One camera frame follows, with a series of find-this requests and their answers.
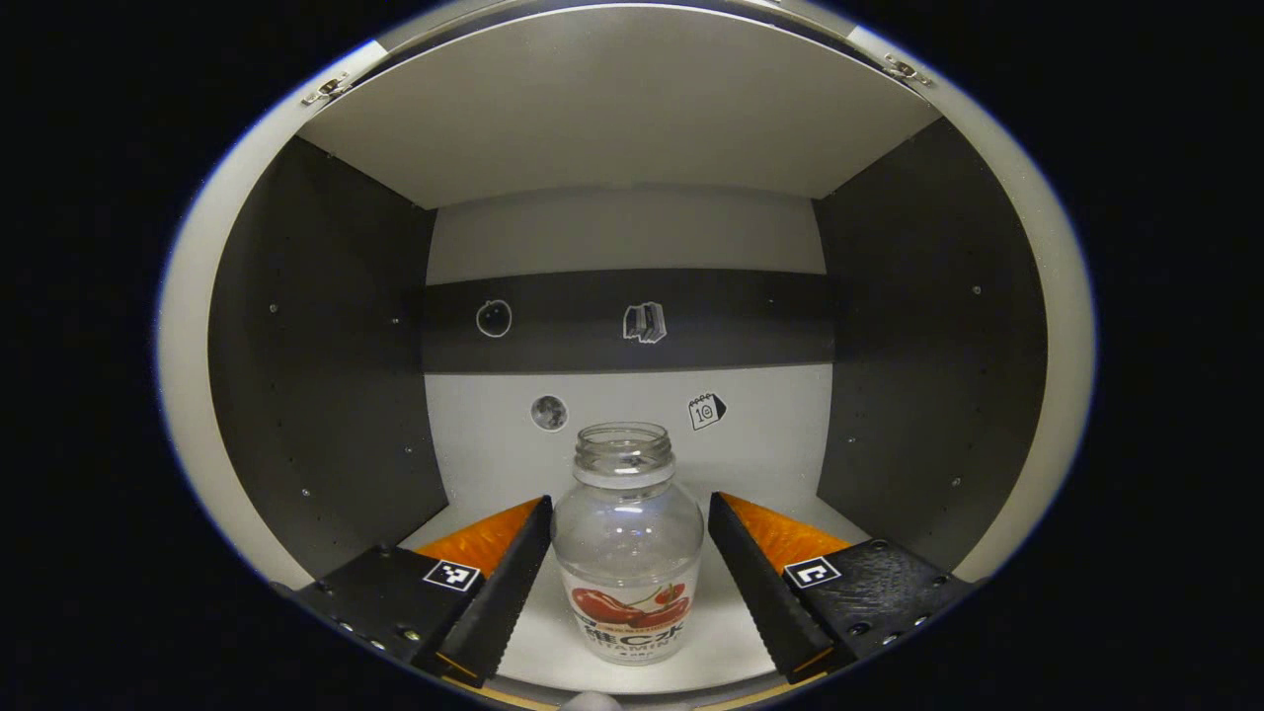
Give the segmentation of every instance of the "white panel edge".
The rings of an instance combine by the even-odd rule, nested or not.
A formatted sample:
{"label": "white panel edge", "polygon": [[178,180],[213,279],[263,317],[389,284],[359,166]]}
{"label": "white panel edge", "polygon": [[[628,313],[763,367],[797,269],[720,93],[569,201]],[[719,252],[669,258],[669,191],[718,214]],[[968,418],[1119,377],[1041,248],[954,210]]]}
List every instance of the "white panel edge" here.
{"label": "white panel edge", "polygon": [[190,486],[226,541],[260,576],[292,588],[312,577],[250,504],[220,435],[207,359],[211,292],[229,232],[246,196],[281,148],[327,104],[303,106],[301,100],[339,72],[363,75],[386,56],[380,44],[369,42],[337,59],[281,100],[238,140],[185,216],[155,316],[159,397]]}
{"label": "white panel edge", "polygon": [[848,42],[875,59],[887,53],[932,77],[915,90],[939,109],[996,175],[1026,230],[1044,291],[1048,366],[1044,401],[1026,462],[1009,498],[953,573],[991,576],[1040,522],[1069,473],[1088,415],[1096,369],[1096,326],[1088,276],[1071,220],[1026,152],[986,110],[909,52],[856,28]]}

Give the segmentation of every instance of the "glass jar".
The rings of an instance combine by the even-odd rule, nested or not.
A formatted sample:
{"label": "glass jar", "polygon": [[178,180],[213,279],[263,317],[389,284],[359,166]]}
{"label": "glass jar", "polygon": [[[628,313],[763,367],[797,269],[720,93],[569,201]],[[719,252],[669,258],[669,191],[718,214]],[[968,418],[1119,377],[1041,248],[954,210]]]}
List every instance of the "glass jar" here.
{"label": "glass jar", "polygon": [[578,485],[554,511],[552,545],[580,634],[597,655],[650,664],[680,649],[696,600],[703,514],[671,477],[667,430],[584,428]]}

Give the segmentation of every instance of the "metal hinge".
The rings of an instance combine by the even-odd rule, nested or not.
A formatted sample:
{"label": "metal hinge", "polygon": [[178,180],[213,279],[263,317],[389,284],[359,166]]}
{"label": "metal hinge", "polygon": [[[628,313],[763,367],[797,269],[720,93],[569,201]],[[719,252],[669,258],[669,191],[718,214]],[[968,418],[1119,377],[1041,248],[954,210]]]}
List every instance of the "metal hinge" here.
{"label": "metal hinge", "polygon": [[894,76],[895,78],[914,80],[921,82],[925,86],[930,86],[930,77],[923,75],[921,72],[913,68],[908,63],[896,59],[895,56],[887,54],[886,57],[882,58],[886,59],[889,65],[891,65],[891,68],[882,70],[884,72]]}
{"label": "metal hinge", "polygon": [[320,85],[320,89],[312,91],[311,94],[307,95],[306,99],[303,99],[303,106],[311,106],[312,104],[320,101],[321,99],[332,99],[343,94],[348,89],[351,89],[350,86],[343,86],[343,82],[346,81],[346,76],[348,76],[346,72],[343,72],[336,77],[326,81],[325,83]]}

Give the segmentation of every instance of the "jar label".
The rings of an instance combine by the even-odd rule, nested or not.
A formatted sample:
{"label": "jar label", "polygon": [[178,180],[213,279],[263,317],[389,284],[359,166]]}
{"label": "jar label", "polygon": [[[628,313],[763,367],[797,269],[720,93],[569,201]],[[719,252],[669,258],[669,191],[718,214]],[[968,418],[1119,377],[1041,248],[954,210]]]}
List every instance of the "jar label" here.
{"label": "jar label", "polygon": [[633,664],[674,653],[694,605],[698,563],[661,584],[641,587],[594,584],[562,569],[566,598],[588,646]]}

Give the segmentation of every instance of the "white floor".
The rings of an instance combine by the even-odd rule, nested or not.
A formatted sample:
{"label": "white floor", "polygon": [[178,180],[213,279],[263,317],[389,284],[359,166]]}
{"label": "white floor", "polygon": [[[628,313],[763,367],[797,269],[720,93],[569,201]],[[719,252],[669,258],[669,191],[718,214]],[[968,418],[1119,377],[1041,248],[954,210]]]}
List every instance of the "white floor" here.
{"label": "white floor", "polygon": [[[743,495],[738,487],[729,491]],[[710,491],[691,490],[691,493],[705,511]],[[784,500],[777,500],[776,493],[761,492],[752,498],[844,540],[856,543],[868,538],[815,496],[787,492]],[[470,512],[449,506],[399,545],[416,548],[484,515],[483,511]],[[622,667],[598,659],[583,646],[562,593],[557,562],[550,550],[497,674],[566,691],[670,693],[741,682],[774,672],[772,659],[709,535],[703,547],[698,602],[689,617],[688,634],[683,649],[661,664]]]}

